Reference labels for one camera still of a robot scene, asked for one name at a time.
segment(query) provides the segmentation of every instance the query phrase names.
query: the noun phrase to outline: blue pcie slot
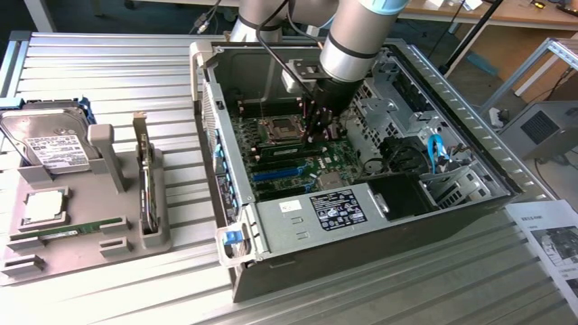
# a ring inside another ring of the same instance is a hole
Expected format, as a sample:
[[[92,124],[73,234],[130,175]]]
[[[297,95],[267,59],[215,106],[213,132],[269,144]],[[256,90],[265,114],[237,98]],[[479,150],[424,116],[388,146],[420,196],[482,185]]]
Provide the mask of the blue pcie slot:
[[[273,171],[271,173],[259,173],[252,176],[252,181],[269,181],[271,179],[285,178],[291,176],[297,176],[303,172],[303,168],[289,168]]]

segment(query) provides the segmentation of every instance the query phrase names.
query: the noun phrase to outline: blue latch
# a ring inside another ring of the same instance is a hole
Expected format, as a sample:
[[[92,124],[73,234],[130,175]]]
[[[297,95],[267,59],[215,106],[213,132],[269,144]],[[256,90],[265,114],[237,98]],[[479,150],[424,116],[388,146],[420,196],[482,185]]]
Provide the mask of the blue latch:
[[[236,230],[235,232],[225,232],[223,238],[223,244],[232,245],[243,241],[243,232]]]

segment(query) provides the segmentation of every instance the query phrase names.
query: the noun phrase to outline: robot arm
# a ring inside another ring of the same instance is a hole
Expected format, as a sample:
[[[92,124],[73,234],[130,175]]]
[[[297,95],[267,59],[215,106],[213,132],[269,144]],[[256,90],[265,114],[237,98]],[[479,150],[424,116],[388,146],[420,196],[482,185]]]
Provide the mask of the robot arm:
[[[256,41],[257,25],[269,17],[281,0],[241,0],[239,20],[231,41]],[[389,27],[408,0],[299,0],[289,1],[279,14],[261,28],[265,41],[280,41],[280,23],[288,13],[295,22],[325,25],[331,30],[320,63],[337,81],[361,80],[381,47]]]
[[[312,93],[309,100],[313,103],[307,121],[316,118],[311,128],[307,126],[311,136],[321,132],[348,107],[408,0],[299,0],[289,1],[280,9],[284,3],[284,0],[241,0],[231,41],[256,41],[256,29],[264,22],[260,27],[263,41],[280,41],[280,23],[287,14],[295,22],[312,26],[323,26],[332,19],[320,54],[320,67],[329,78],[319,79],[312,91],[307,90],[309,95]],[[296,74],[289,75],[285,74],[285,79],[303,88]]]

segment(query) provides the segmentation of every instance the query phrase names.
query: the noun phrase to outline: floor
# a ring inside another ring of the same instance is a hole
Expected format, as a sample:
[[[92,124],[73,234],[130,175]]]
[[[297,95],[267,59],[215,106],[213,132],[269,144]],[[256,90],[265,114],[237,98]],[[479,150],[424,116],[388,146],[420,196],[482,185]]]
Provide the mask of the floor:
[[[125,33],[125,34],[185,34],[191,30],[196,17],[207,11],[207,6],[175,5],[171,3],[134,2],[134,9],[124,7],[122,0],[101,0],[102,17],[94,17],[89,0],[50,0],[46,1],[54,26],[62,33]],[[224,18],[223,12],[216,15],[216,22],[211,23],[209,33],[223,33],[231,30],[231,17]],[[0,52],[4,53],[10,30],[34,30],[22,0],[0,1]],[[389,37],[401,38],[417,46],[428,54],[439,36],[447,27],[444,22],[399,20]],[[440,65],[458,46],[458,39],[446,34],[431,54],[431,61]],[[470,103],[480,105],[498,89],[502,81],[463,60],[450,78],[454,86]],[[500,101],[500,109],[507,109],[512,116],[526,106],[523,100],[506,94]],[[568,160],[578,165],[578,154],[568,152]],[[534,162],[526,162],[530,169]],[[560,198],[566,198],[578,210],[578,171],[571,166],[560,166],[548,162],[538,167],[543,179],[552,187]]]

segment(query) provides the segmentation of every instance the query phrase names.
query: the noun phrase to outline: cable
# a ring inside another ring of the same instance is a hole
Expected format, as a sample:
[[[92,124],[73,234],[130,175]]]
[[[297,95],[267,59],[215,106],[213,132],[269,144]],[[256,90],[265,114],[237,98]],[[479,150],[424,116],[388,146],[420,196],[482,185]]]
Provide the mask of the cable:
[[[216,17],[216,15],[215,15],[215,31],[213,31],[213,34],[216,35],[216,33],[219,32],[219,18]]]
[[[320,40],[316,39],[315,36],[307,34],[305,32],[303,32],[300,30],[300,28],[292,22],[291,14],[288,12],[287,12],[287,20],[288,20],[288,24],[291,25],[292,29],[295,29],[295,32],[297,32],[300,35],[303,35],[304,37],[307,37],[308,39],[311,39],[316,43],[316,46],[319,46],[319,48],[323,49],[323,43],[320,42]]]
[[[540,170],[539,170],[539,168],[538,168],[538,159],[536,158],[534,158],[534,168],[535,168],[535,171],[536,171],[536,173],[538,173],[538,176],[540,177],[540,180],[543,181],[543,183],[546,183],[546,185],[548,186],[548,189],[551,190],[551,193],[555,195],[555,197],[559,199],[559,195],[558,195],[558,193],[554,191],[554,189],[551,188],[551,186],[550,186],[550,184],[548,184],[548,182],[543,179],[543,176],[542,176],[542,173],[540,173]]]
[[[264,25],[267,25],[269,23],[269,21],[273,19],[273,17],[279,14],[280,10],[283,9],[283,7],[287,5],[288,2],[289,2],[289,0],[283,0],[283,3],[279,5],[277,9],[272,12],[271,16],[259,24],[259,26],[256,26],[255,35],[256,35],[256,39],[257,39],[259,43],[263,45],[267,52],[269,52],[272,58],[279,63],[283,70],[285,70],[285,72],[291,76],[292,80],[297,83],[303,92],[307,94],[307,96],[309,98],[312,98],[313,93],[311,92],[311,90],[308,90],[307,86],[303,84],[299,77],[295,75],[295,73],[291,71],[291,69],[288,68],[288,66],[283,62],[283,60],[279,58],[277,54],[272,51],[271,47],[264,43],[263,36],[261,36],[261,28],[264,27]]]
[[[567,68],[566,71],[560,74],[560,76],[559,76],[559,78],[558,78],[558,81],[556,81],[556,83],[554,84],[554,87],[551,88],[551,91],[550,91],[548,97],[546,97],[544,100],[550,100],[551,94],[554,93],[554,90],[556,90],[556,88],[558,88],[558,86],[559,86],[559,83],[562,82],[562,79],[564,79],[564,78],[568,76],[568,74],[570,74],[571,71],[572,71],[572,68],[570,67],[570,68]]]
[[[563,79],[563,77],[564,77],[564,73],[566,73],[566,71],[562,73],[562,75],[559,76],[559,79],[558,79],[558,81],[556,81],[556,86],[559,85],[559,81]],[[527,104],[530,105],[544,93],[547,93],[548,91],[551,91],[551,92],[554,92],[554,90],[555,90],[555,88],[550,88],[550,89],[547,89],[547,90],[544,90],[539,95],[536,95],[528,102],[527,102]]]
[[[413,27],[413,25],[409,24],[408,20],[403,20],[401,22],[404,22],[405,25],[407,25],[412,30],[415,30],[415,31],[419,32],[419,33],[421,32],[419,29],[416,29],[416,28]]]
[[[197,34],[201,34],[207,30],[208,24],[211,23],[211,19],[213,18],[216,13],[216,8],[219,8],[220,1],[221,0],[216,0],[216,3],[211,7],[211,9],[203,14],[200,14],[199,18],[195,20],[195,23],[192,24],[188,34],[192,34],[195,29],[197,29],[196,30]]]
[[[442,38],[444,37],[446,33],[447,33],[448,30],[450,30],[450,27],[451,27],[451,25],[452,25],[452,23],[454,23],[455,17],[456,17],[458,14],[459,14],[459,10],[462,10],[463,3],[464,3],[464,2],[466,2],[466,0],[462,0],[462,3],[459,4],[458,10],[455,11],[454,17],[452,17],[451,20],[450,20],[450,24],[448,24],[446,30],[443,31],[442,35],[440,35],[439,38],[436,39],[435,45],[434,45],[434,47],[431,48],[431,51],[430,51],[430,54],[427,55],[427,58],[430,58],[430,57],[431,57],[431,54],[434,54],[435,48],[436,48],[436,46],[439,45],[439,42],[442,41]]]

